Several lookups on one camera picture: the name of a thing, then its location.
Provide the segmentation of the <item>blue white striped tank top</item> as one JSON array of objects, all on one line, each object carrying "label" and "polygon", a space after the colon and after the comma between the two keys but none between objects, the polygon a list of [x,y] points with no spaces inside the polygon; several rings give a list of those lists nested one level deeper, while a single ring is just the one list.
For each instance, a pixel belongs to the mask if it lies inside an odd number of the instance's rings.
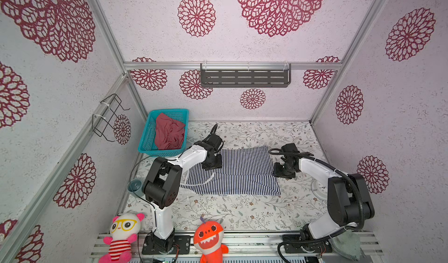
[{"label": "blue white striped tank top", "polygon": [[222,167],[204,170],[195,165],[180,185],[183,193],[199,195],[266,195],[281,194],[267,146],[223,149]]}]

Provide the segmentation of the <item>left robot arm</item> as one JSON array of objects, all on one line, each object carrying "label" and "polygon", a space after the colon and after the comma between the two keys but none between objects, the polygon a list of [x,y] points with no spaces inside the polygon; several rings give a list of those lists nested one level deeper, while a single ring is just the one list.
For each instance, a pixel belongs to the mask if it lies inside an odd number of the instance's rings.
[{"label": "left robot arm", "polygon": [[224,142],[220,136],[210,134],[197,141],[181,155],[174,158],[156,158],[143,183],[145,199],[154,205],[154,235],[167,240],[174,231],[171,204],[179,193],[182,173],[201,164],[204,170],[222,166],[220,151]]}]

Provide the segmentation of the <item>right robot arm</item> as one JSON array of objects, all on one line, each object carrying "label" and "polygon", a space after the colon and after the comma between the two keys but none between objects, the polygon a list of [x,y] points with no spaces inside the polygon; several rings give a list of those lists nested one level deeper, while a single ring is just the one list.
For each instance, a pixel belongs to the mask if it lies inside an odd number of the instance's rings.
[{"label": "right robot arm", "polygon": [[299,152],[294,143],[268,152],[280,156],[283,161],[274,164],[274,176],[291,179],[301,172],[327,189],[327,213],[304,225],[295,242],[314,244],[347,231],[359,231],[364,228],[366,220],[375,216],[370,192],[361,174],[345,173],[315,158],[310,152]]}]

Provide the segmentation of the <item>maroon tank top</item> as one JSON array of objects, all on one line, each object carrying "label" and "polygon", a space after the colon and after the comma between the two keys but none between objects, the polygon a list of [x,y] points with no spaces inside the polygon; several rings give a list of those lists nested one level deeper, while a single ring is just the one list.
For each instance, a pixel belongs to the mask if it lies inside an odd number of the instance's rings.
[{"label": "maroon tank top", "polygon": [[161,113],[156,118],[155,146],[159,150],[180,149],[184,142],[186,125]]}]

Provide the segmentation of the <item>floral tablecloth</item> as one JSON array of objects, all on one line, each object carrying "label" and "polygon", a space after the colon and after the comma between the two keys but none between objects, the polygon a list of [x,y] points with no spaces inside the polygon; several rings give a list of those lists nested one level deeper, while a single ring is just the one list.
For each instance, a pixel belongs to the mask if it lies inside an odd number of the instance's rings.
[{"label": "floral tablecloth", "polygon": [[[308,122],[219,122],[217,134],[226,149],[294,143],[301,152],[326,159]],[[298,230],[327,211],[326,201],[314,195],[312,182],[303,173],[279,179],[279,196],[198,195],[182,190],[171,205],[171,218],[176,230],[186,231],[196,230],[201,218],[219,222],[227,232]]]}]

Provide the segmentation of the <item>teal plastic basket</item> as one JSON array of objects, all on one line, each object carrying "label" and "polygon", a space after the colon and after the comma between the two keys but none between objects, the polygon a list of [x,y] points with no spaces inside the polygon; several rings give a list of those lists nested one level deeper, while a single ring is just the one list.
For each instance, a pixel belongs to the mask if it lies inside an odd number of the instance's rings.
[{"label": "teal plastic basket", "polygon": [[[156,137],[156,119],[160,114],[165,114],[173,120],[180,121],[185,124],[183,142],[180,147],[174,149],[160,150],[155,144]],[[188,109],[159,109],[149,113],[147,122],[143,129],[142,137],[138,151],[149,156],[176,156],[180,155],[187,145],[187,135],[189,128],[189,110]]]}]

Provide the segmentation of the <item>grey-green cup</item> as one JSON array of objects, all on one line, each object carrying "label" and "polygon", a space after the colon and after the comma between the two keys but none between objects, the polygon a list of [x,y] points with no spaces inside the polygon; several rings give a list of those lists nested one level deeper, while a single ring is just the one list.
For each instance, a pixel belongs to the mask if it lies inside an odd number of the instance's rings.
[{"label": "grey-green cup", "polygon": [[143,181],[141,179],[133,179],[129,182],[127,186],[127,191],[130,194],[142,195],[144,192],[142,191]]}]

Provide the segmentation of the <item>red monster plush toy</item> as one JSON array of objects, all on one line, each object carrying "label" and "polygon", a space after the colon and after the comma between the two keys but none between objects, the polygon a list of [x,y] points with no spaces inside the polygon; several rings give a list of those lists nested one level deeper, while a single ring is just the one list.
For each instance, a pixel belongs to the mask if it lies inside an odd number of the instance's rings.
[{"label": "red monster plush toy", "polygon": [[216,221],[205,221],[203,217],[200,220],[202,224],[193,237],[195,248],[202,252],[200,263],[223,263],[223,255],[229,252],[222,244],[224,228]]}]

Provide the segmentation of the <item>green cloth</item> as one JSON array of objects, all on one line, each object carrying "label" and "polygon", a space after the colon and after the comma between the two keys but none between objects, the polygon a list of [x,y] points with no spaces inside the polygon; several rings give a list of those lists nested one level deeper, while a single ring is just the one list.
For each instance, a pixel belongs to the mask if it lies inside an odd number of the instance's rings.
[{"label": "green cloth", "polygon": [[329,240],[332,249],[338,255],[352,261],[361,259],[360,237],[352,231],[346,231]]}]

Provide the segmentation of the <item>white pink plush doll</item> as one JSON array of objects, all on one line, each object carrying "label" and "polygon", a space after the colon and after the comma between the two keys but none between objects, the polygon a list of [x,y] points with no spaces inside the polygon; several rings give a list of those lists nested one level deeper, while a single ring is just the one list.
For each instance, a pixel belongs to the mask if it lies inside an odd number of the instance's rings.
[{"label": "white pink plush doll", "polygon": [[110,236],[103,239],[103,243],[109,246],[108,253],[99,259],[99,263],[129,263],[132,259],[131,244],[137,241],[144,219],[142,213],[114,217]]}]

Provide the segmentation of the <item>grey wall shelf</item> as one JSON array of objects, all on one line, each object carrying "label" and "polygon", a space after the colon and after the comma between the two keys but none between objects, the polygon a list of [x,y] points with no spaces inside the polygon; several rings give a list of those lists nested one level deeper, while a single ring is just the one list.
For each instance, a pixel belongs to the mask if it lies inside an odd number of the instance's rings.
[{"label": "grey wall shelf", "polygon": [[291,69],[209,69],[201,64],[199,79],[204,88],[287,88]]}]

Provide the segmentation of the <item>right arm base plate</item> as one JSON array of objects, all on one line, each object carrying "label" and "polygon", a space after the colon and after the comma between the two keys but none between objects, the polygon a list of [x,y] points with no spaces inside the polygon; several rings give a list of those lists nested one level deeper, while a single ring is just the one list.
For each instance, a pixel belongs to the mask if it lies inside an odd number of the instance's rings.
[{"label": "right arm base plate", "polygon": [[287,254],[293,253],[332,253],[333,248],[329,241],[325,242],[313,242],[313,243],[303,243],[305,241],[310,241],[310,239],[302,239],[300,234],[290,234],[283,235],[282,241],[287,242],[284,245]]}]

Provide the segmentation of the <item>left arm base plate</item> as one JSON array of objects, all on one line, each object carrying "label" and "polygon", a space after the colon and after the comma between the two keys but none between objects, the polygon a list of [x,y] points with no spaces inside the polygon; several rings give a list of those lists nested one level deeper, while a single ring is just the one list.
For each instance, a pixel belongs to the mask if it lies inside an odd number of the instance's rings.
[{"label": "left arm base plate", "polygon": [[186,255],[190,253],[191,236],[171,235],[162,240],[153,233],[146,236],[142,246],[142,254],[145,256]]}]

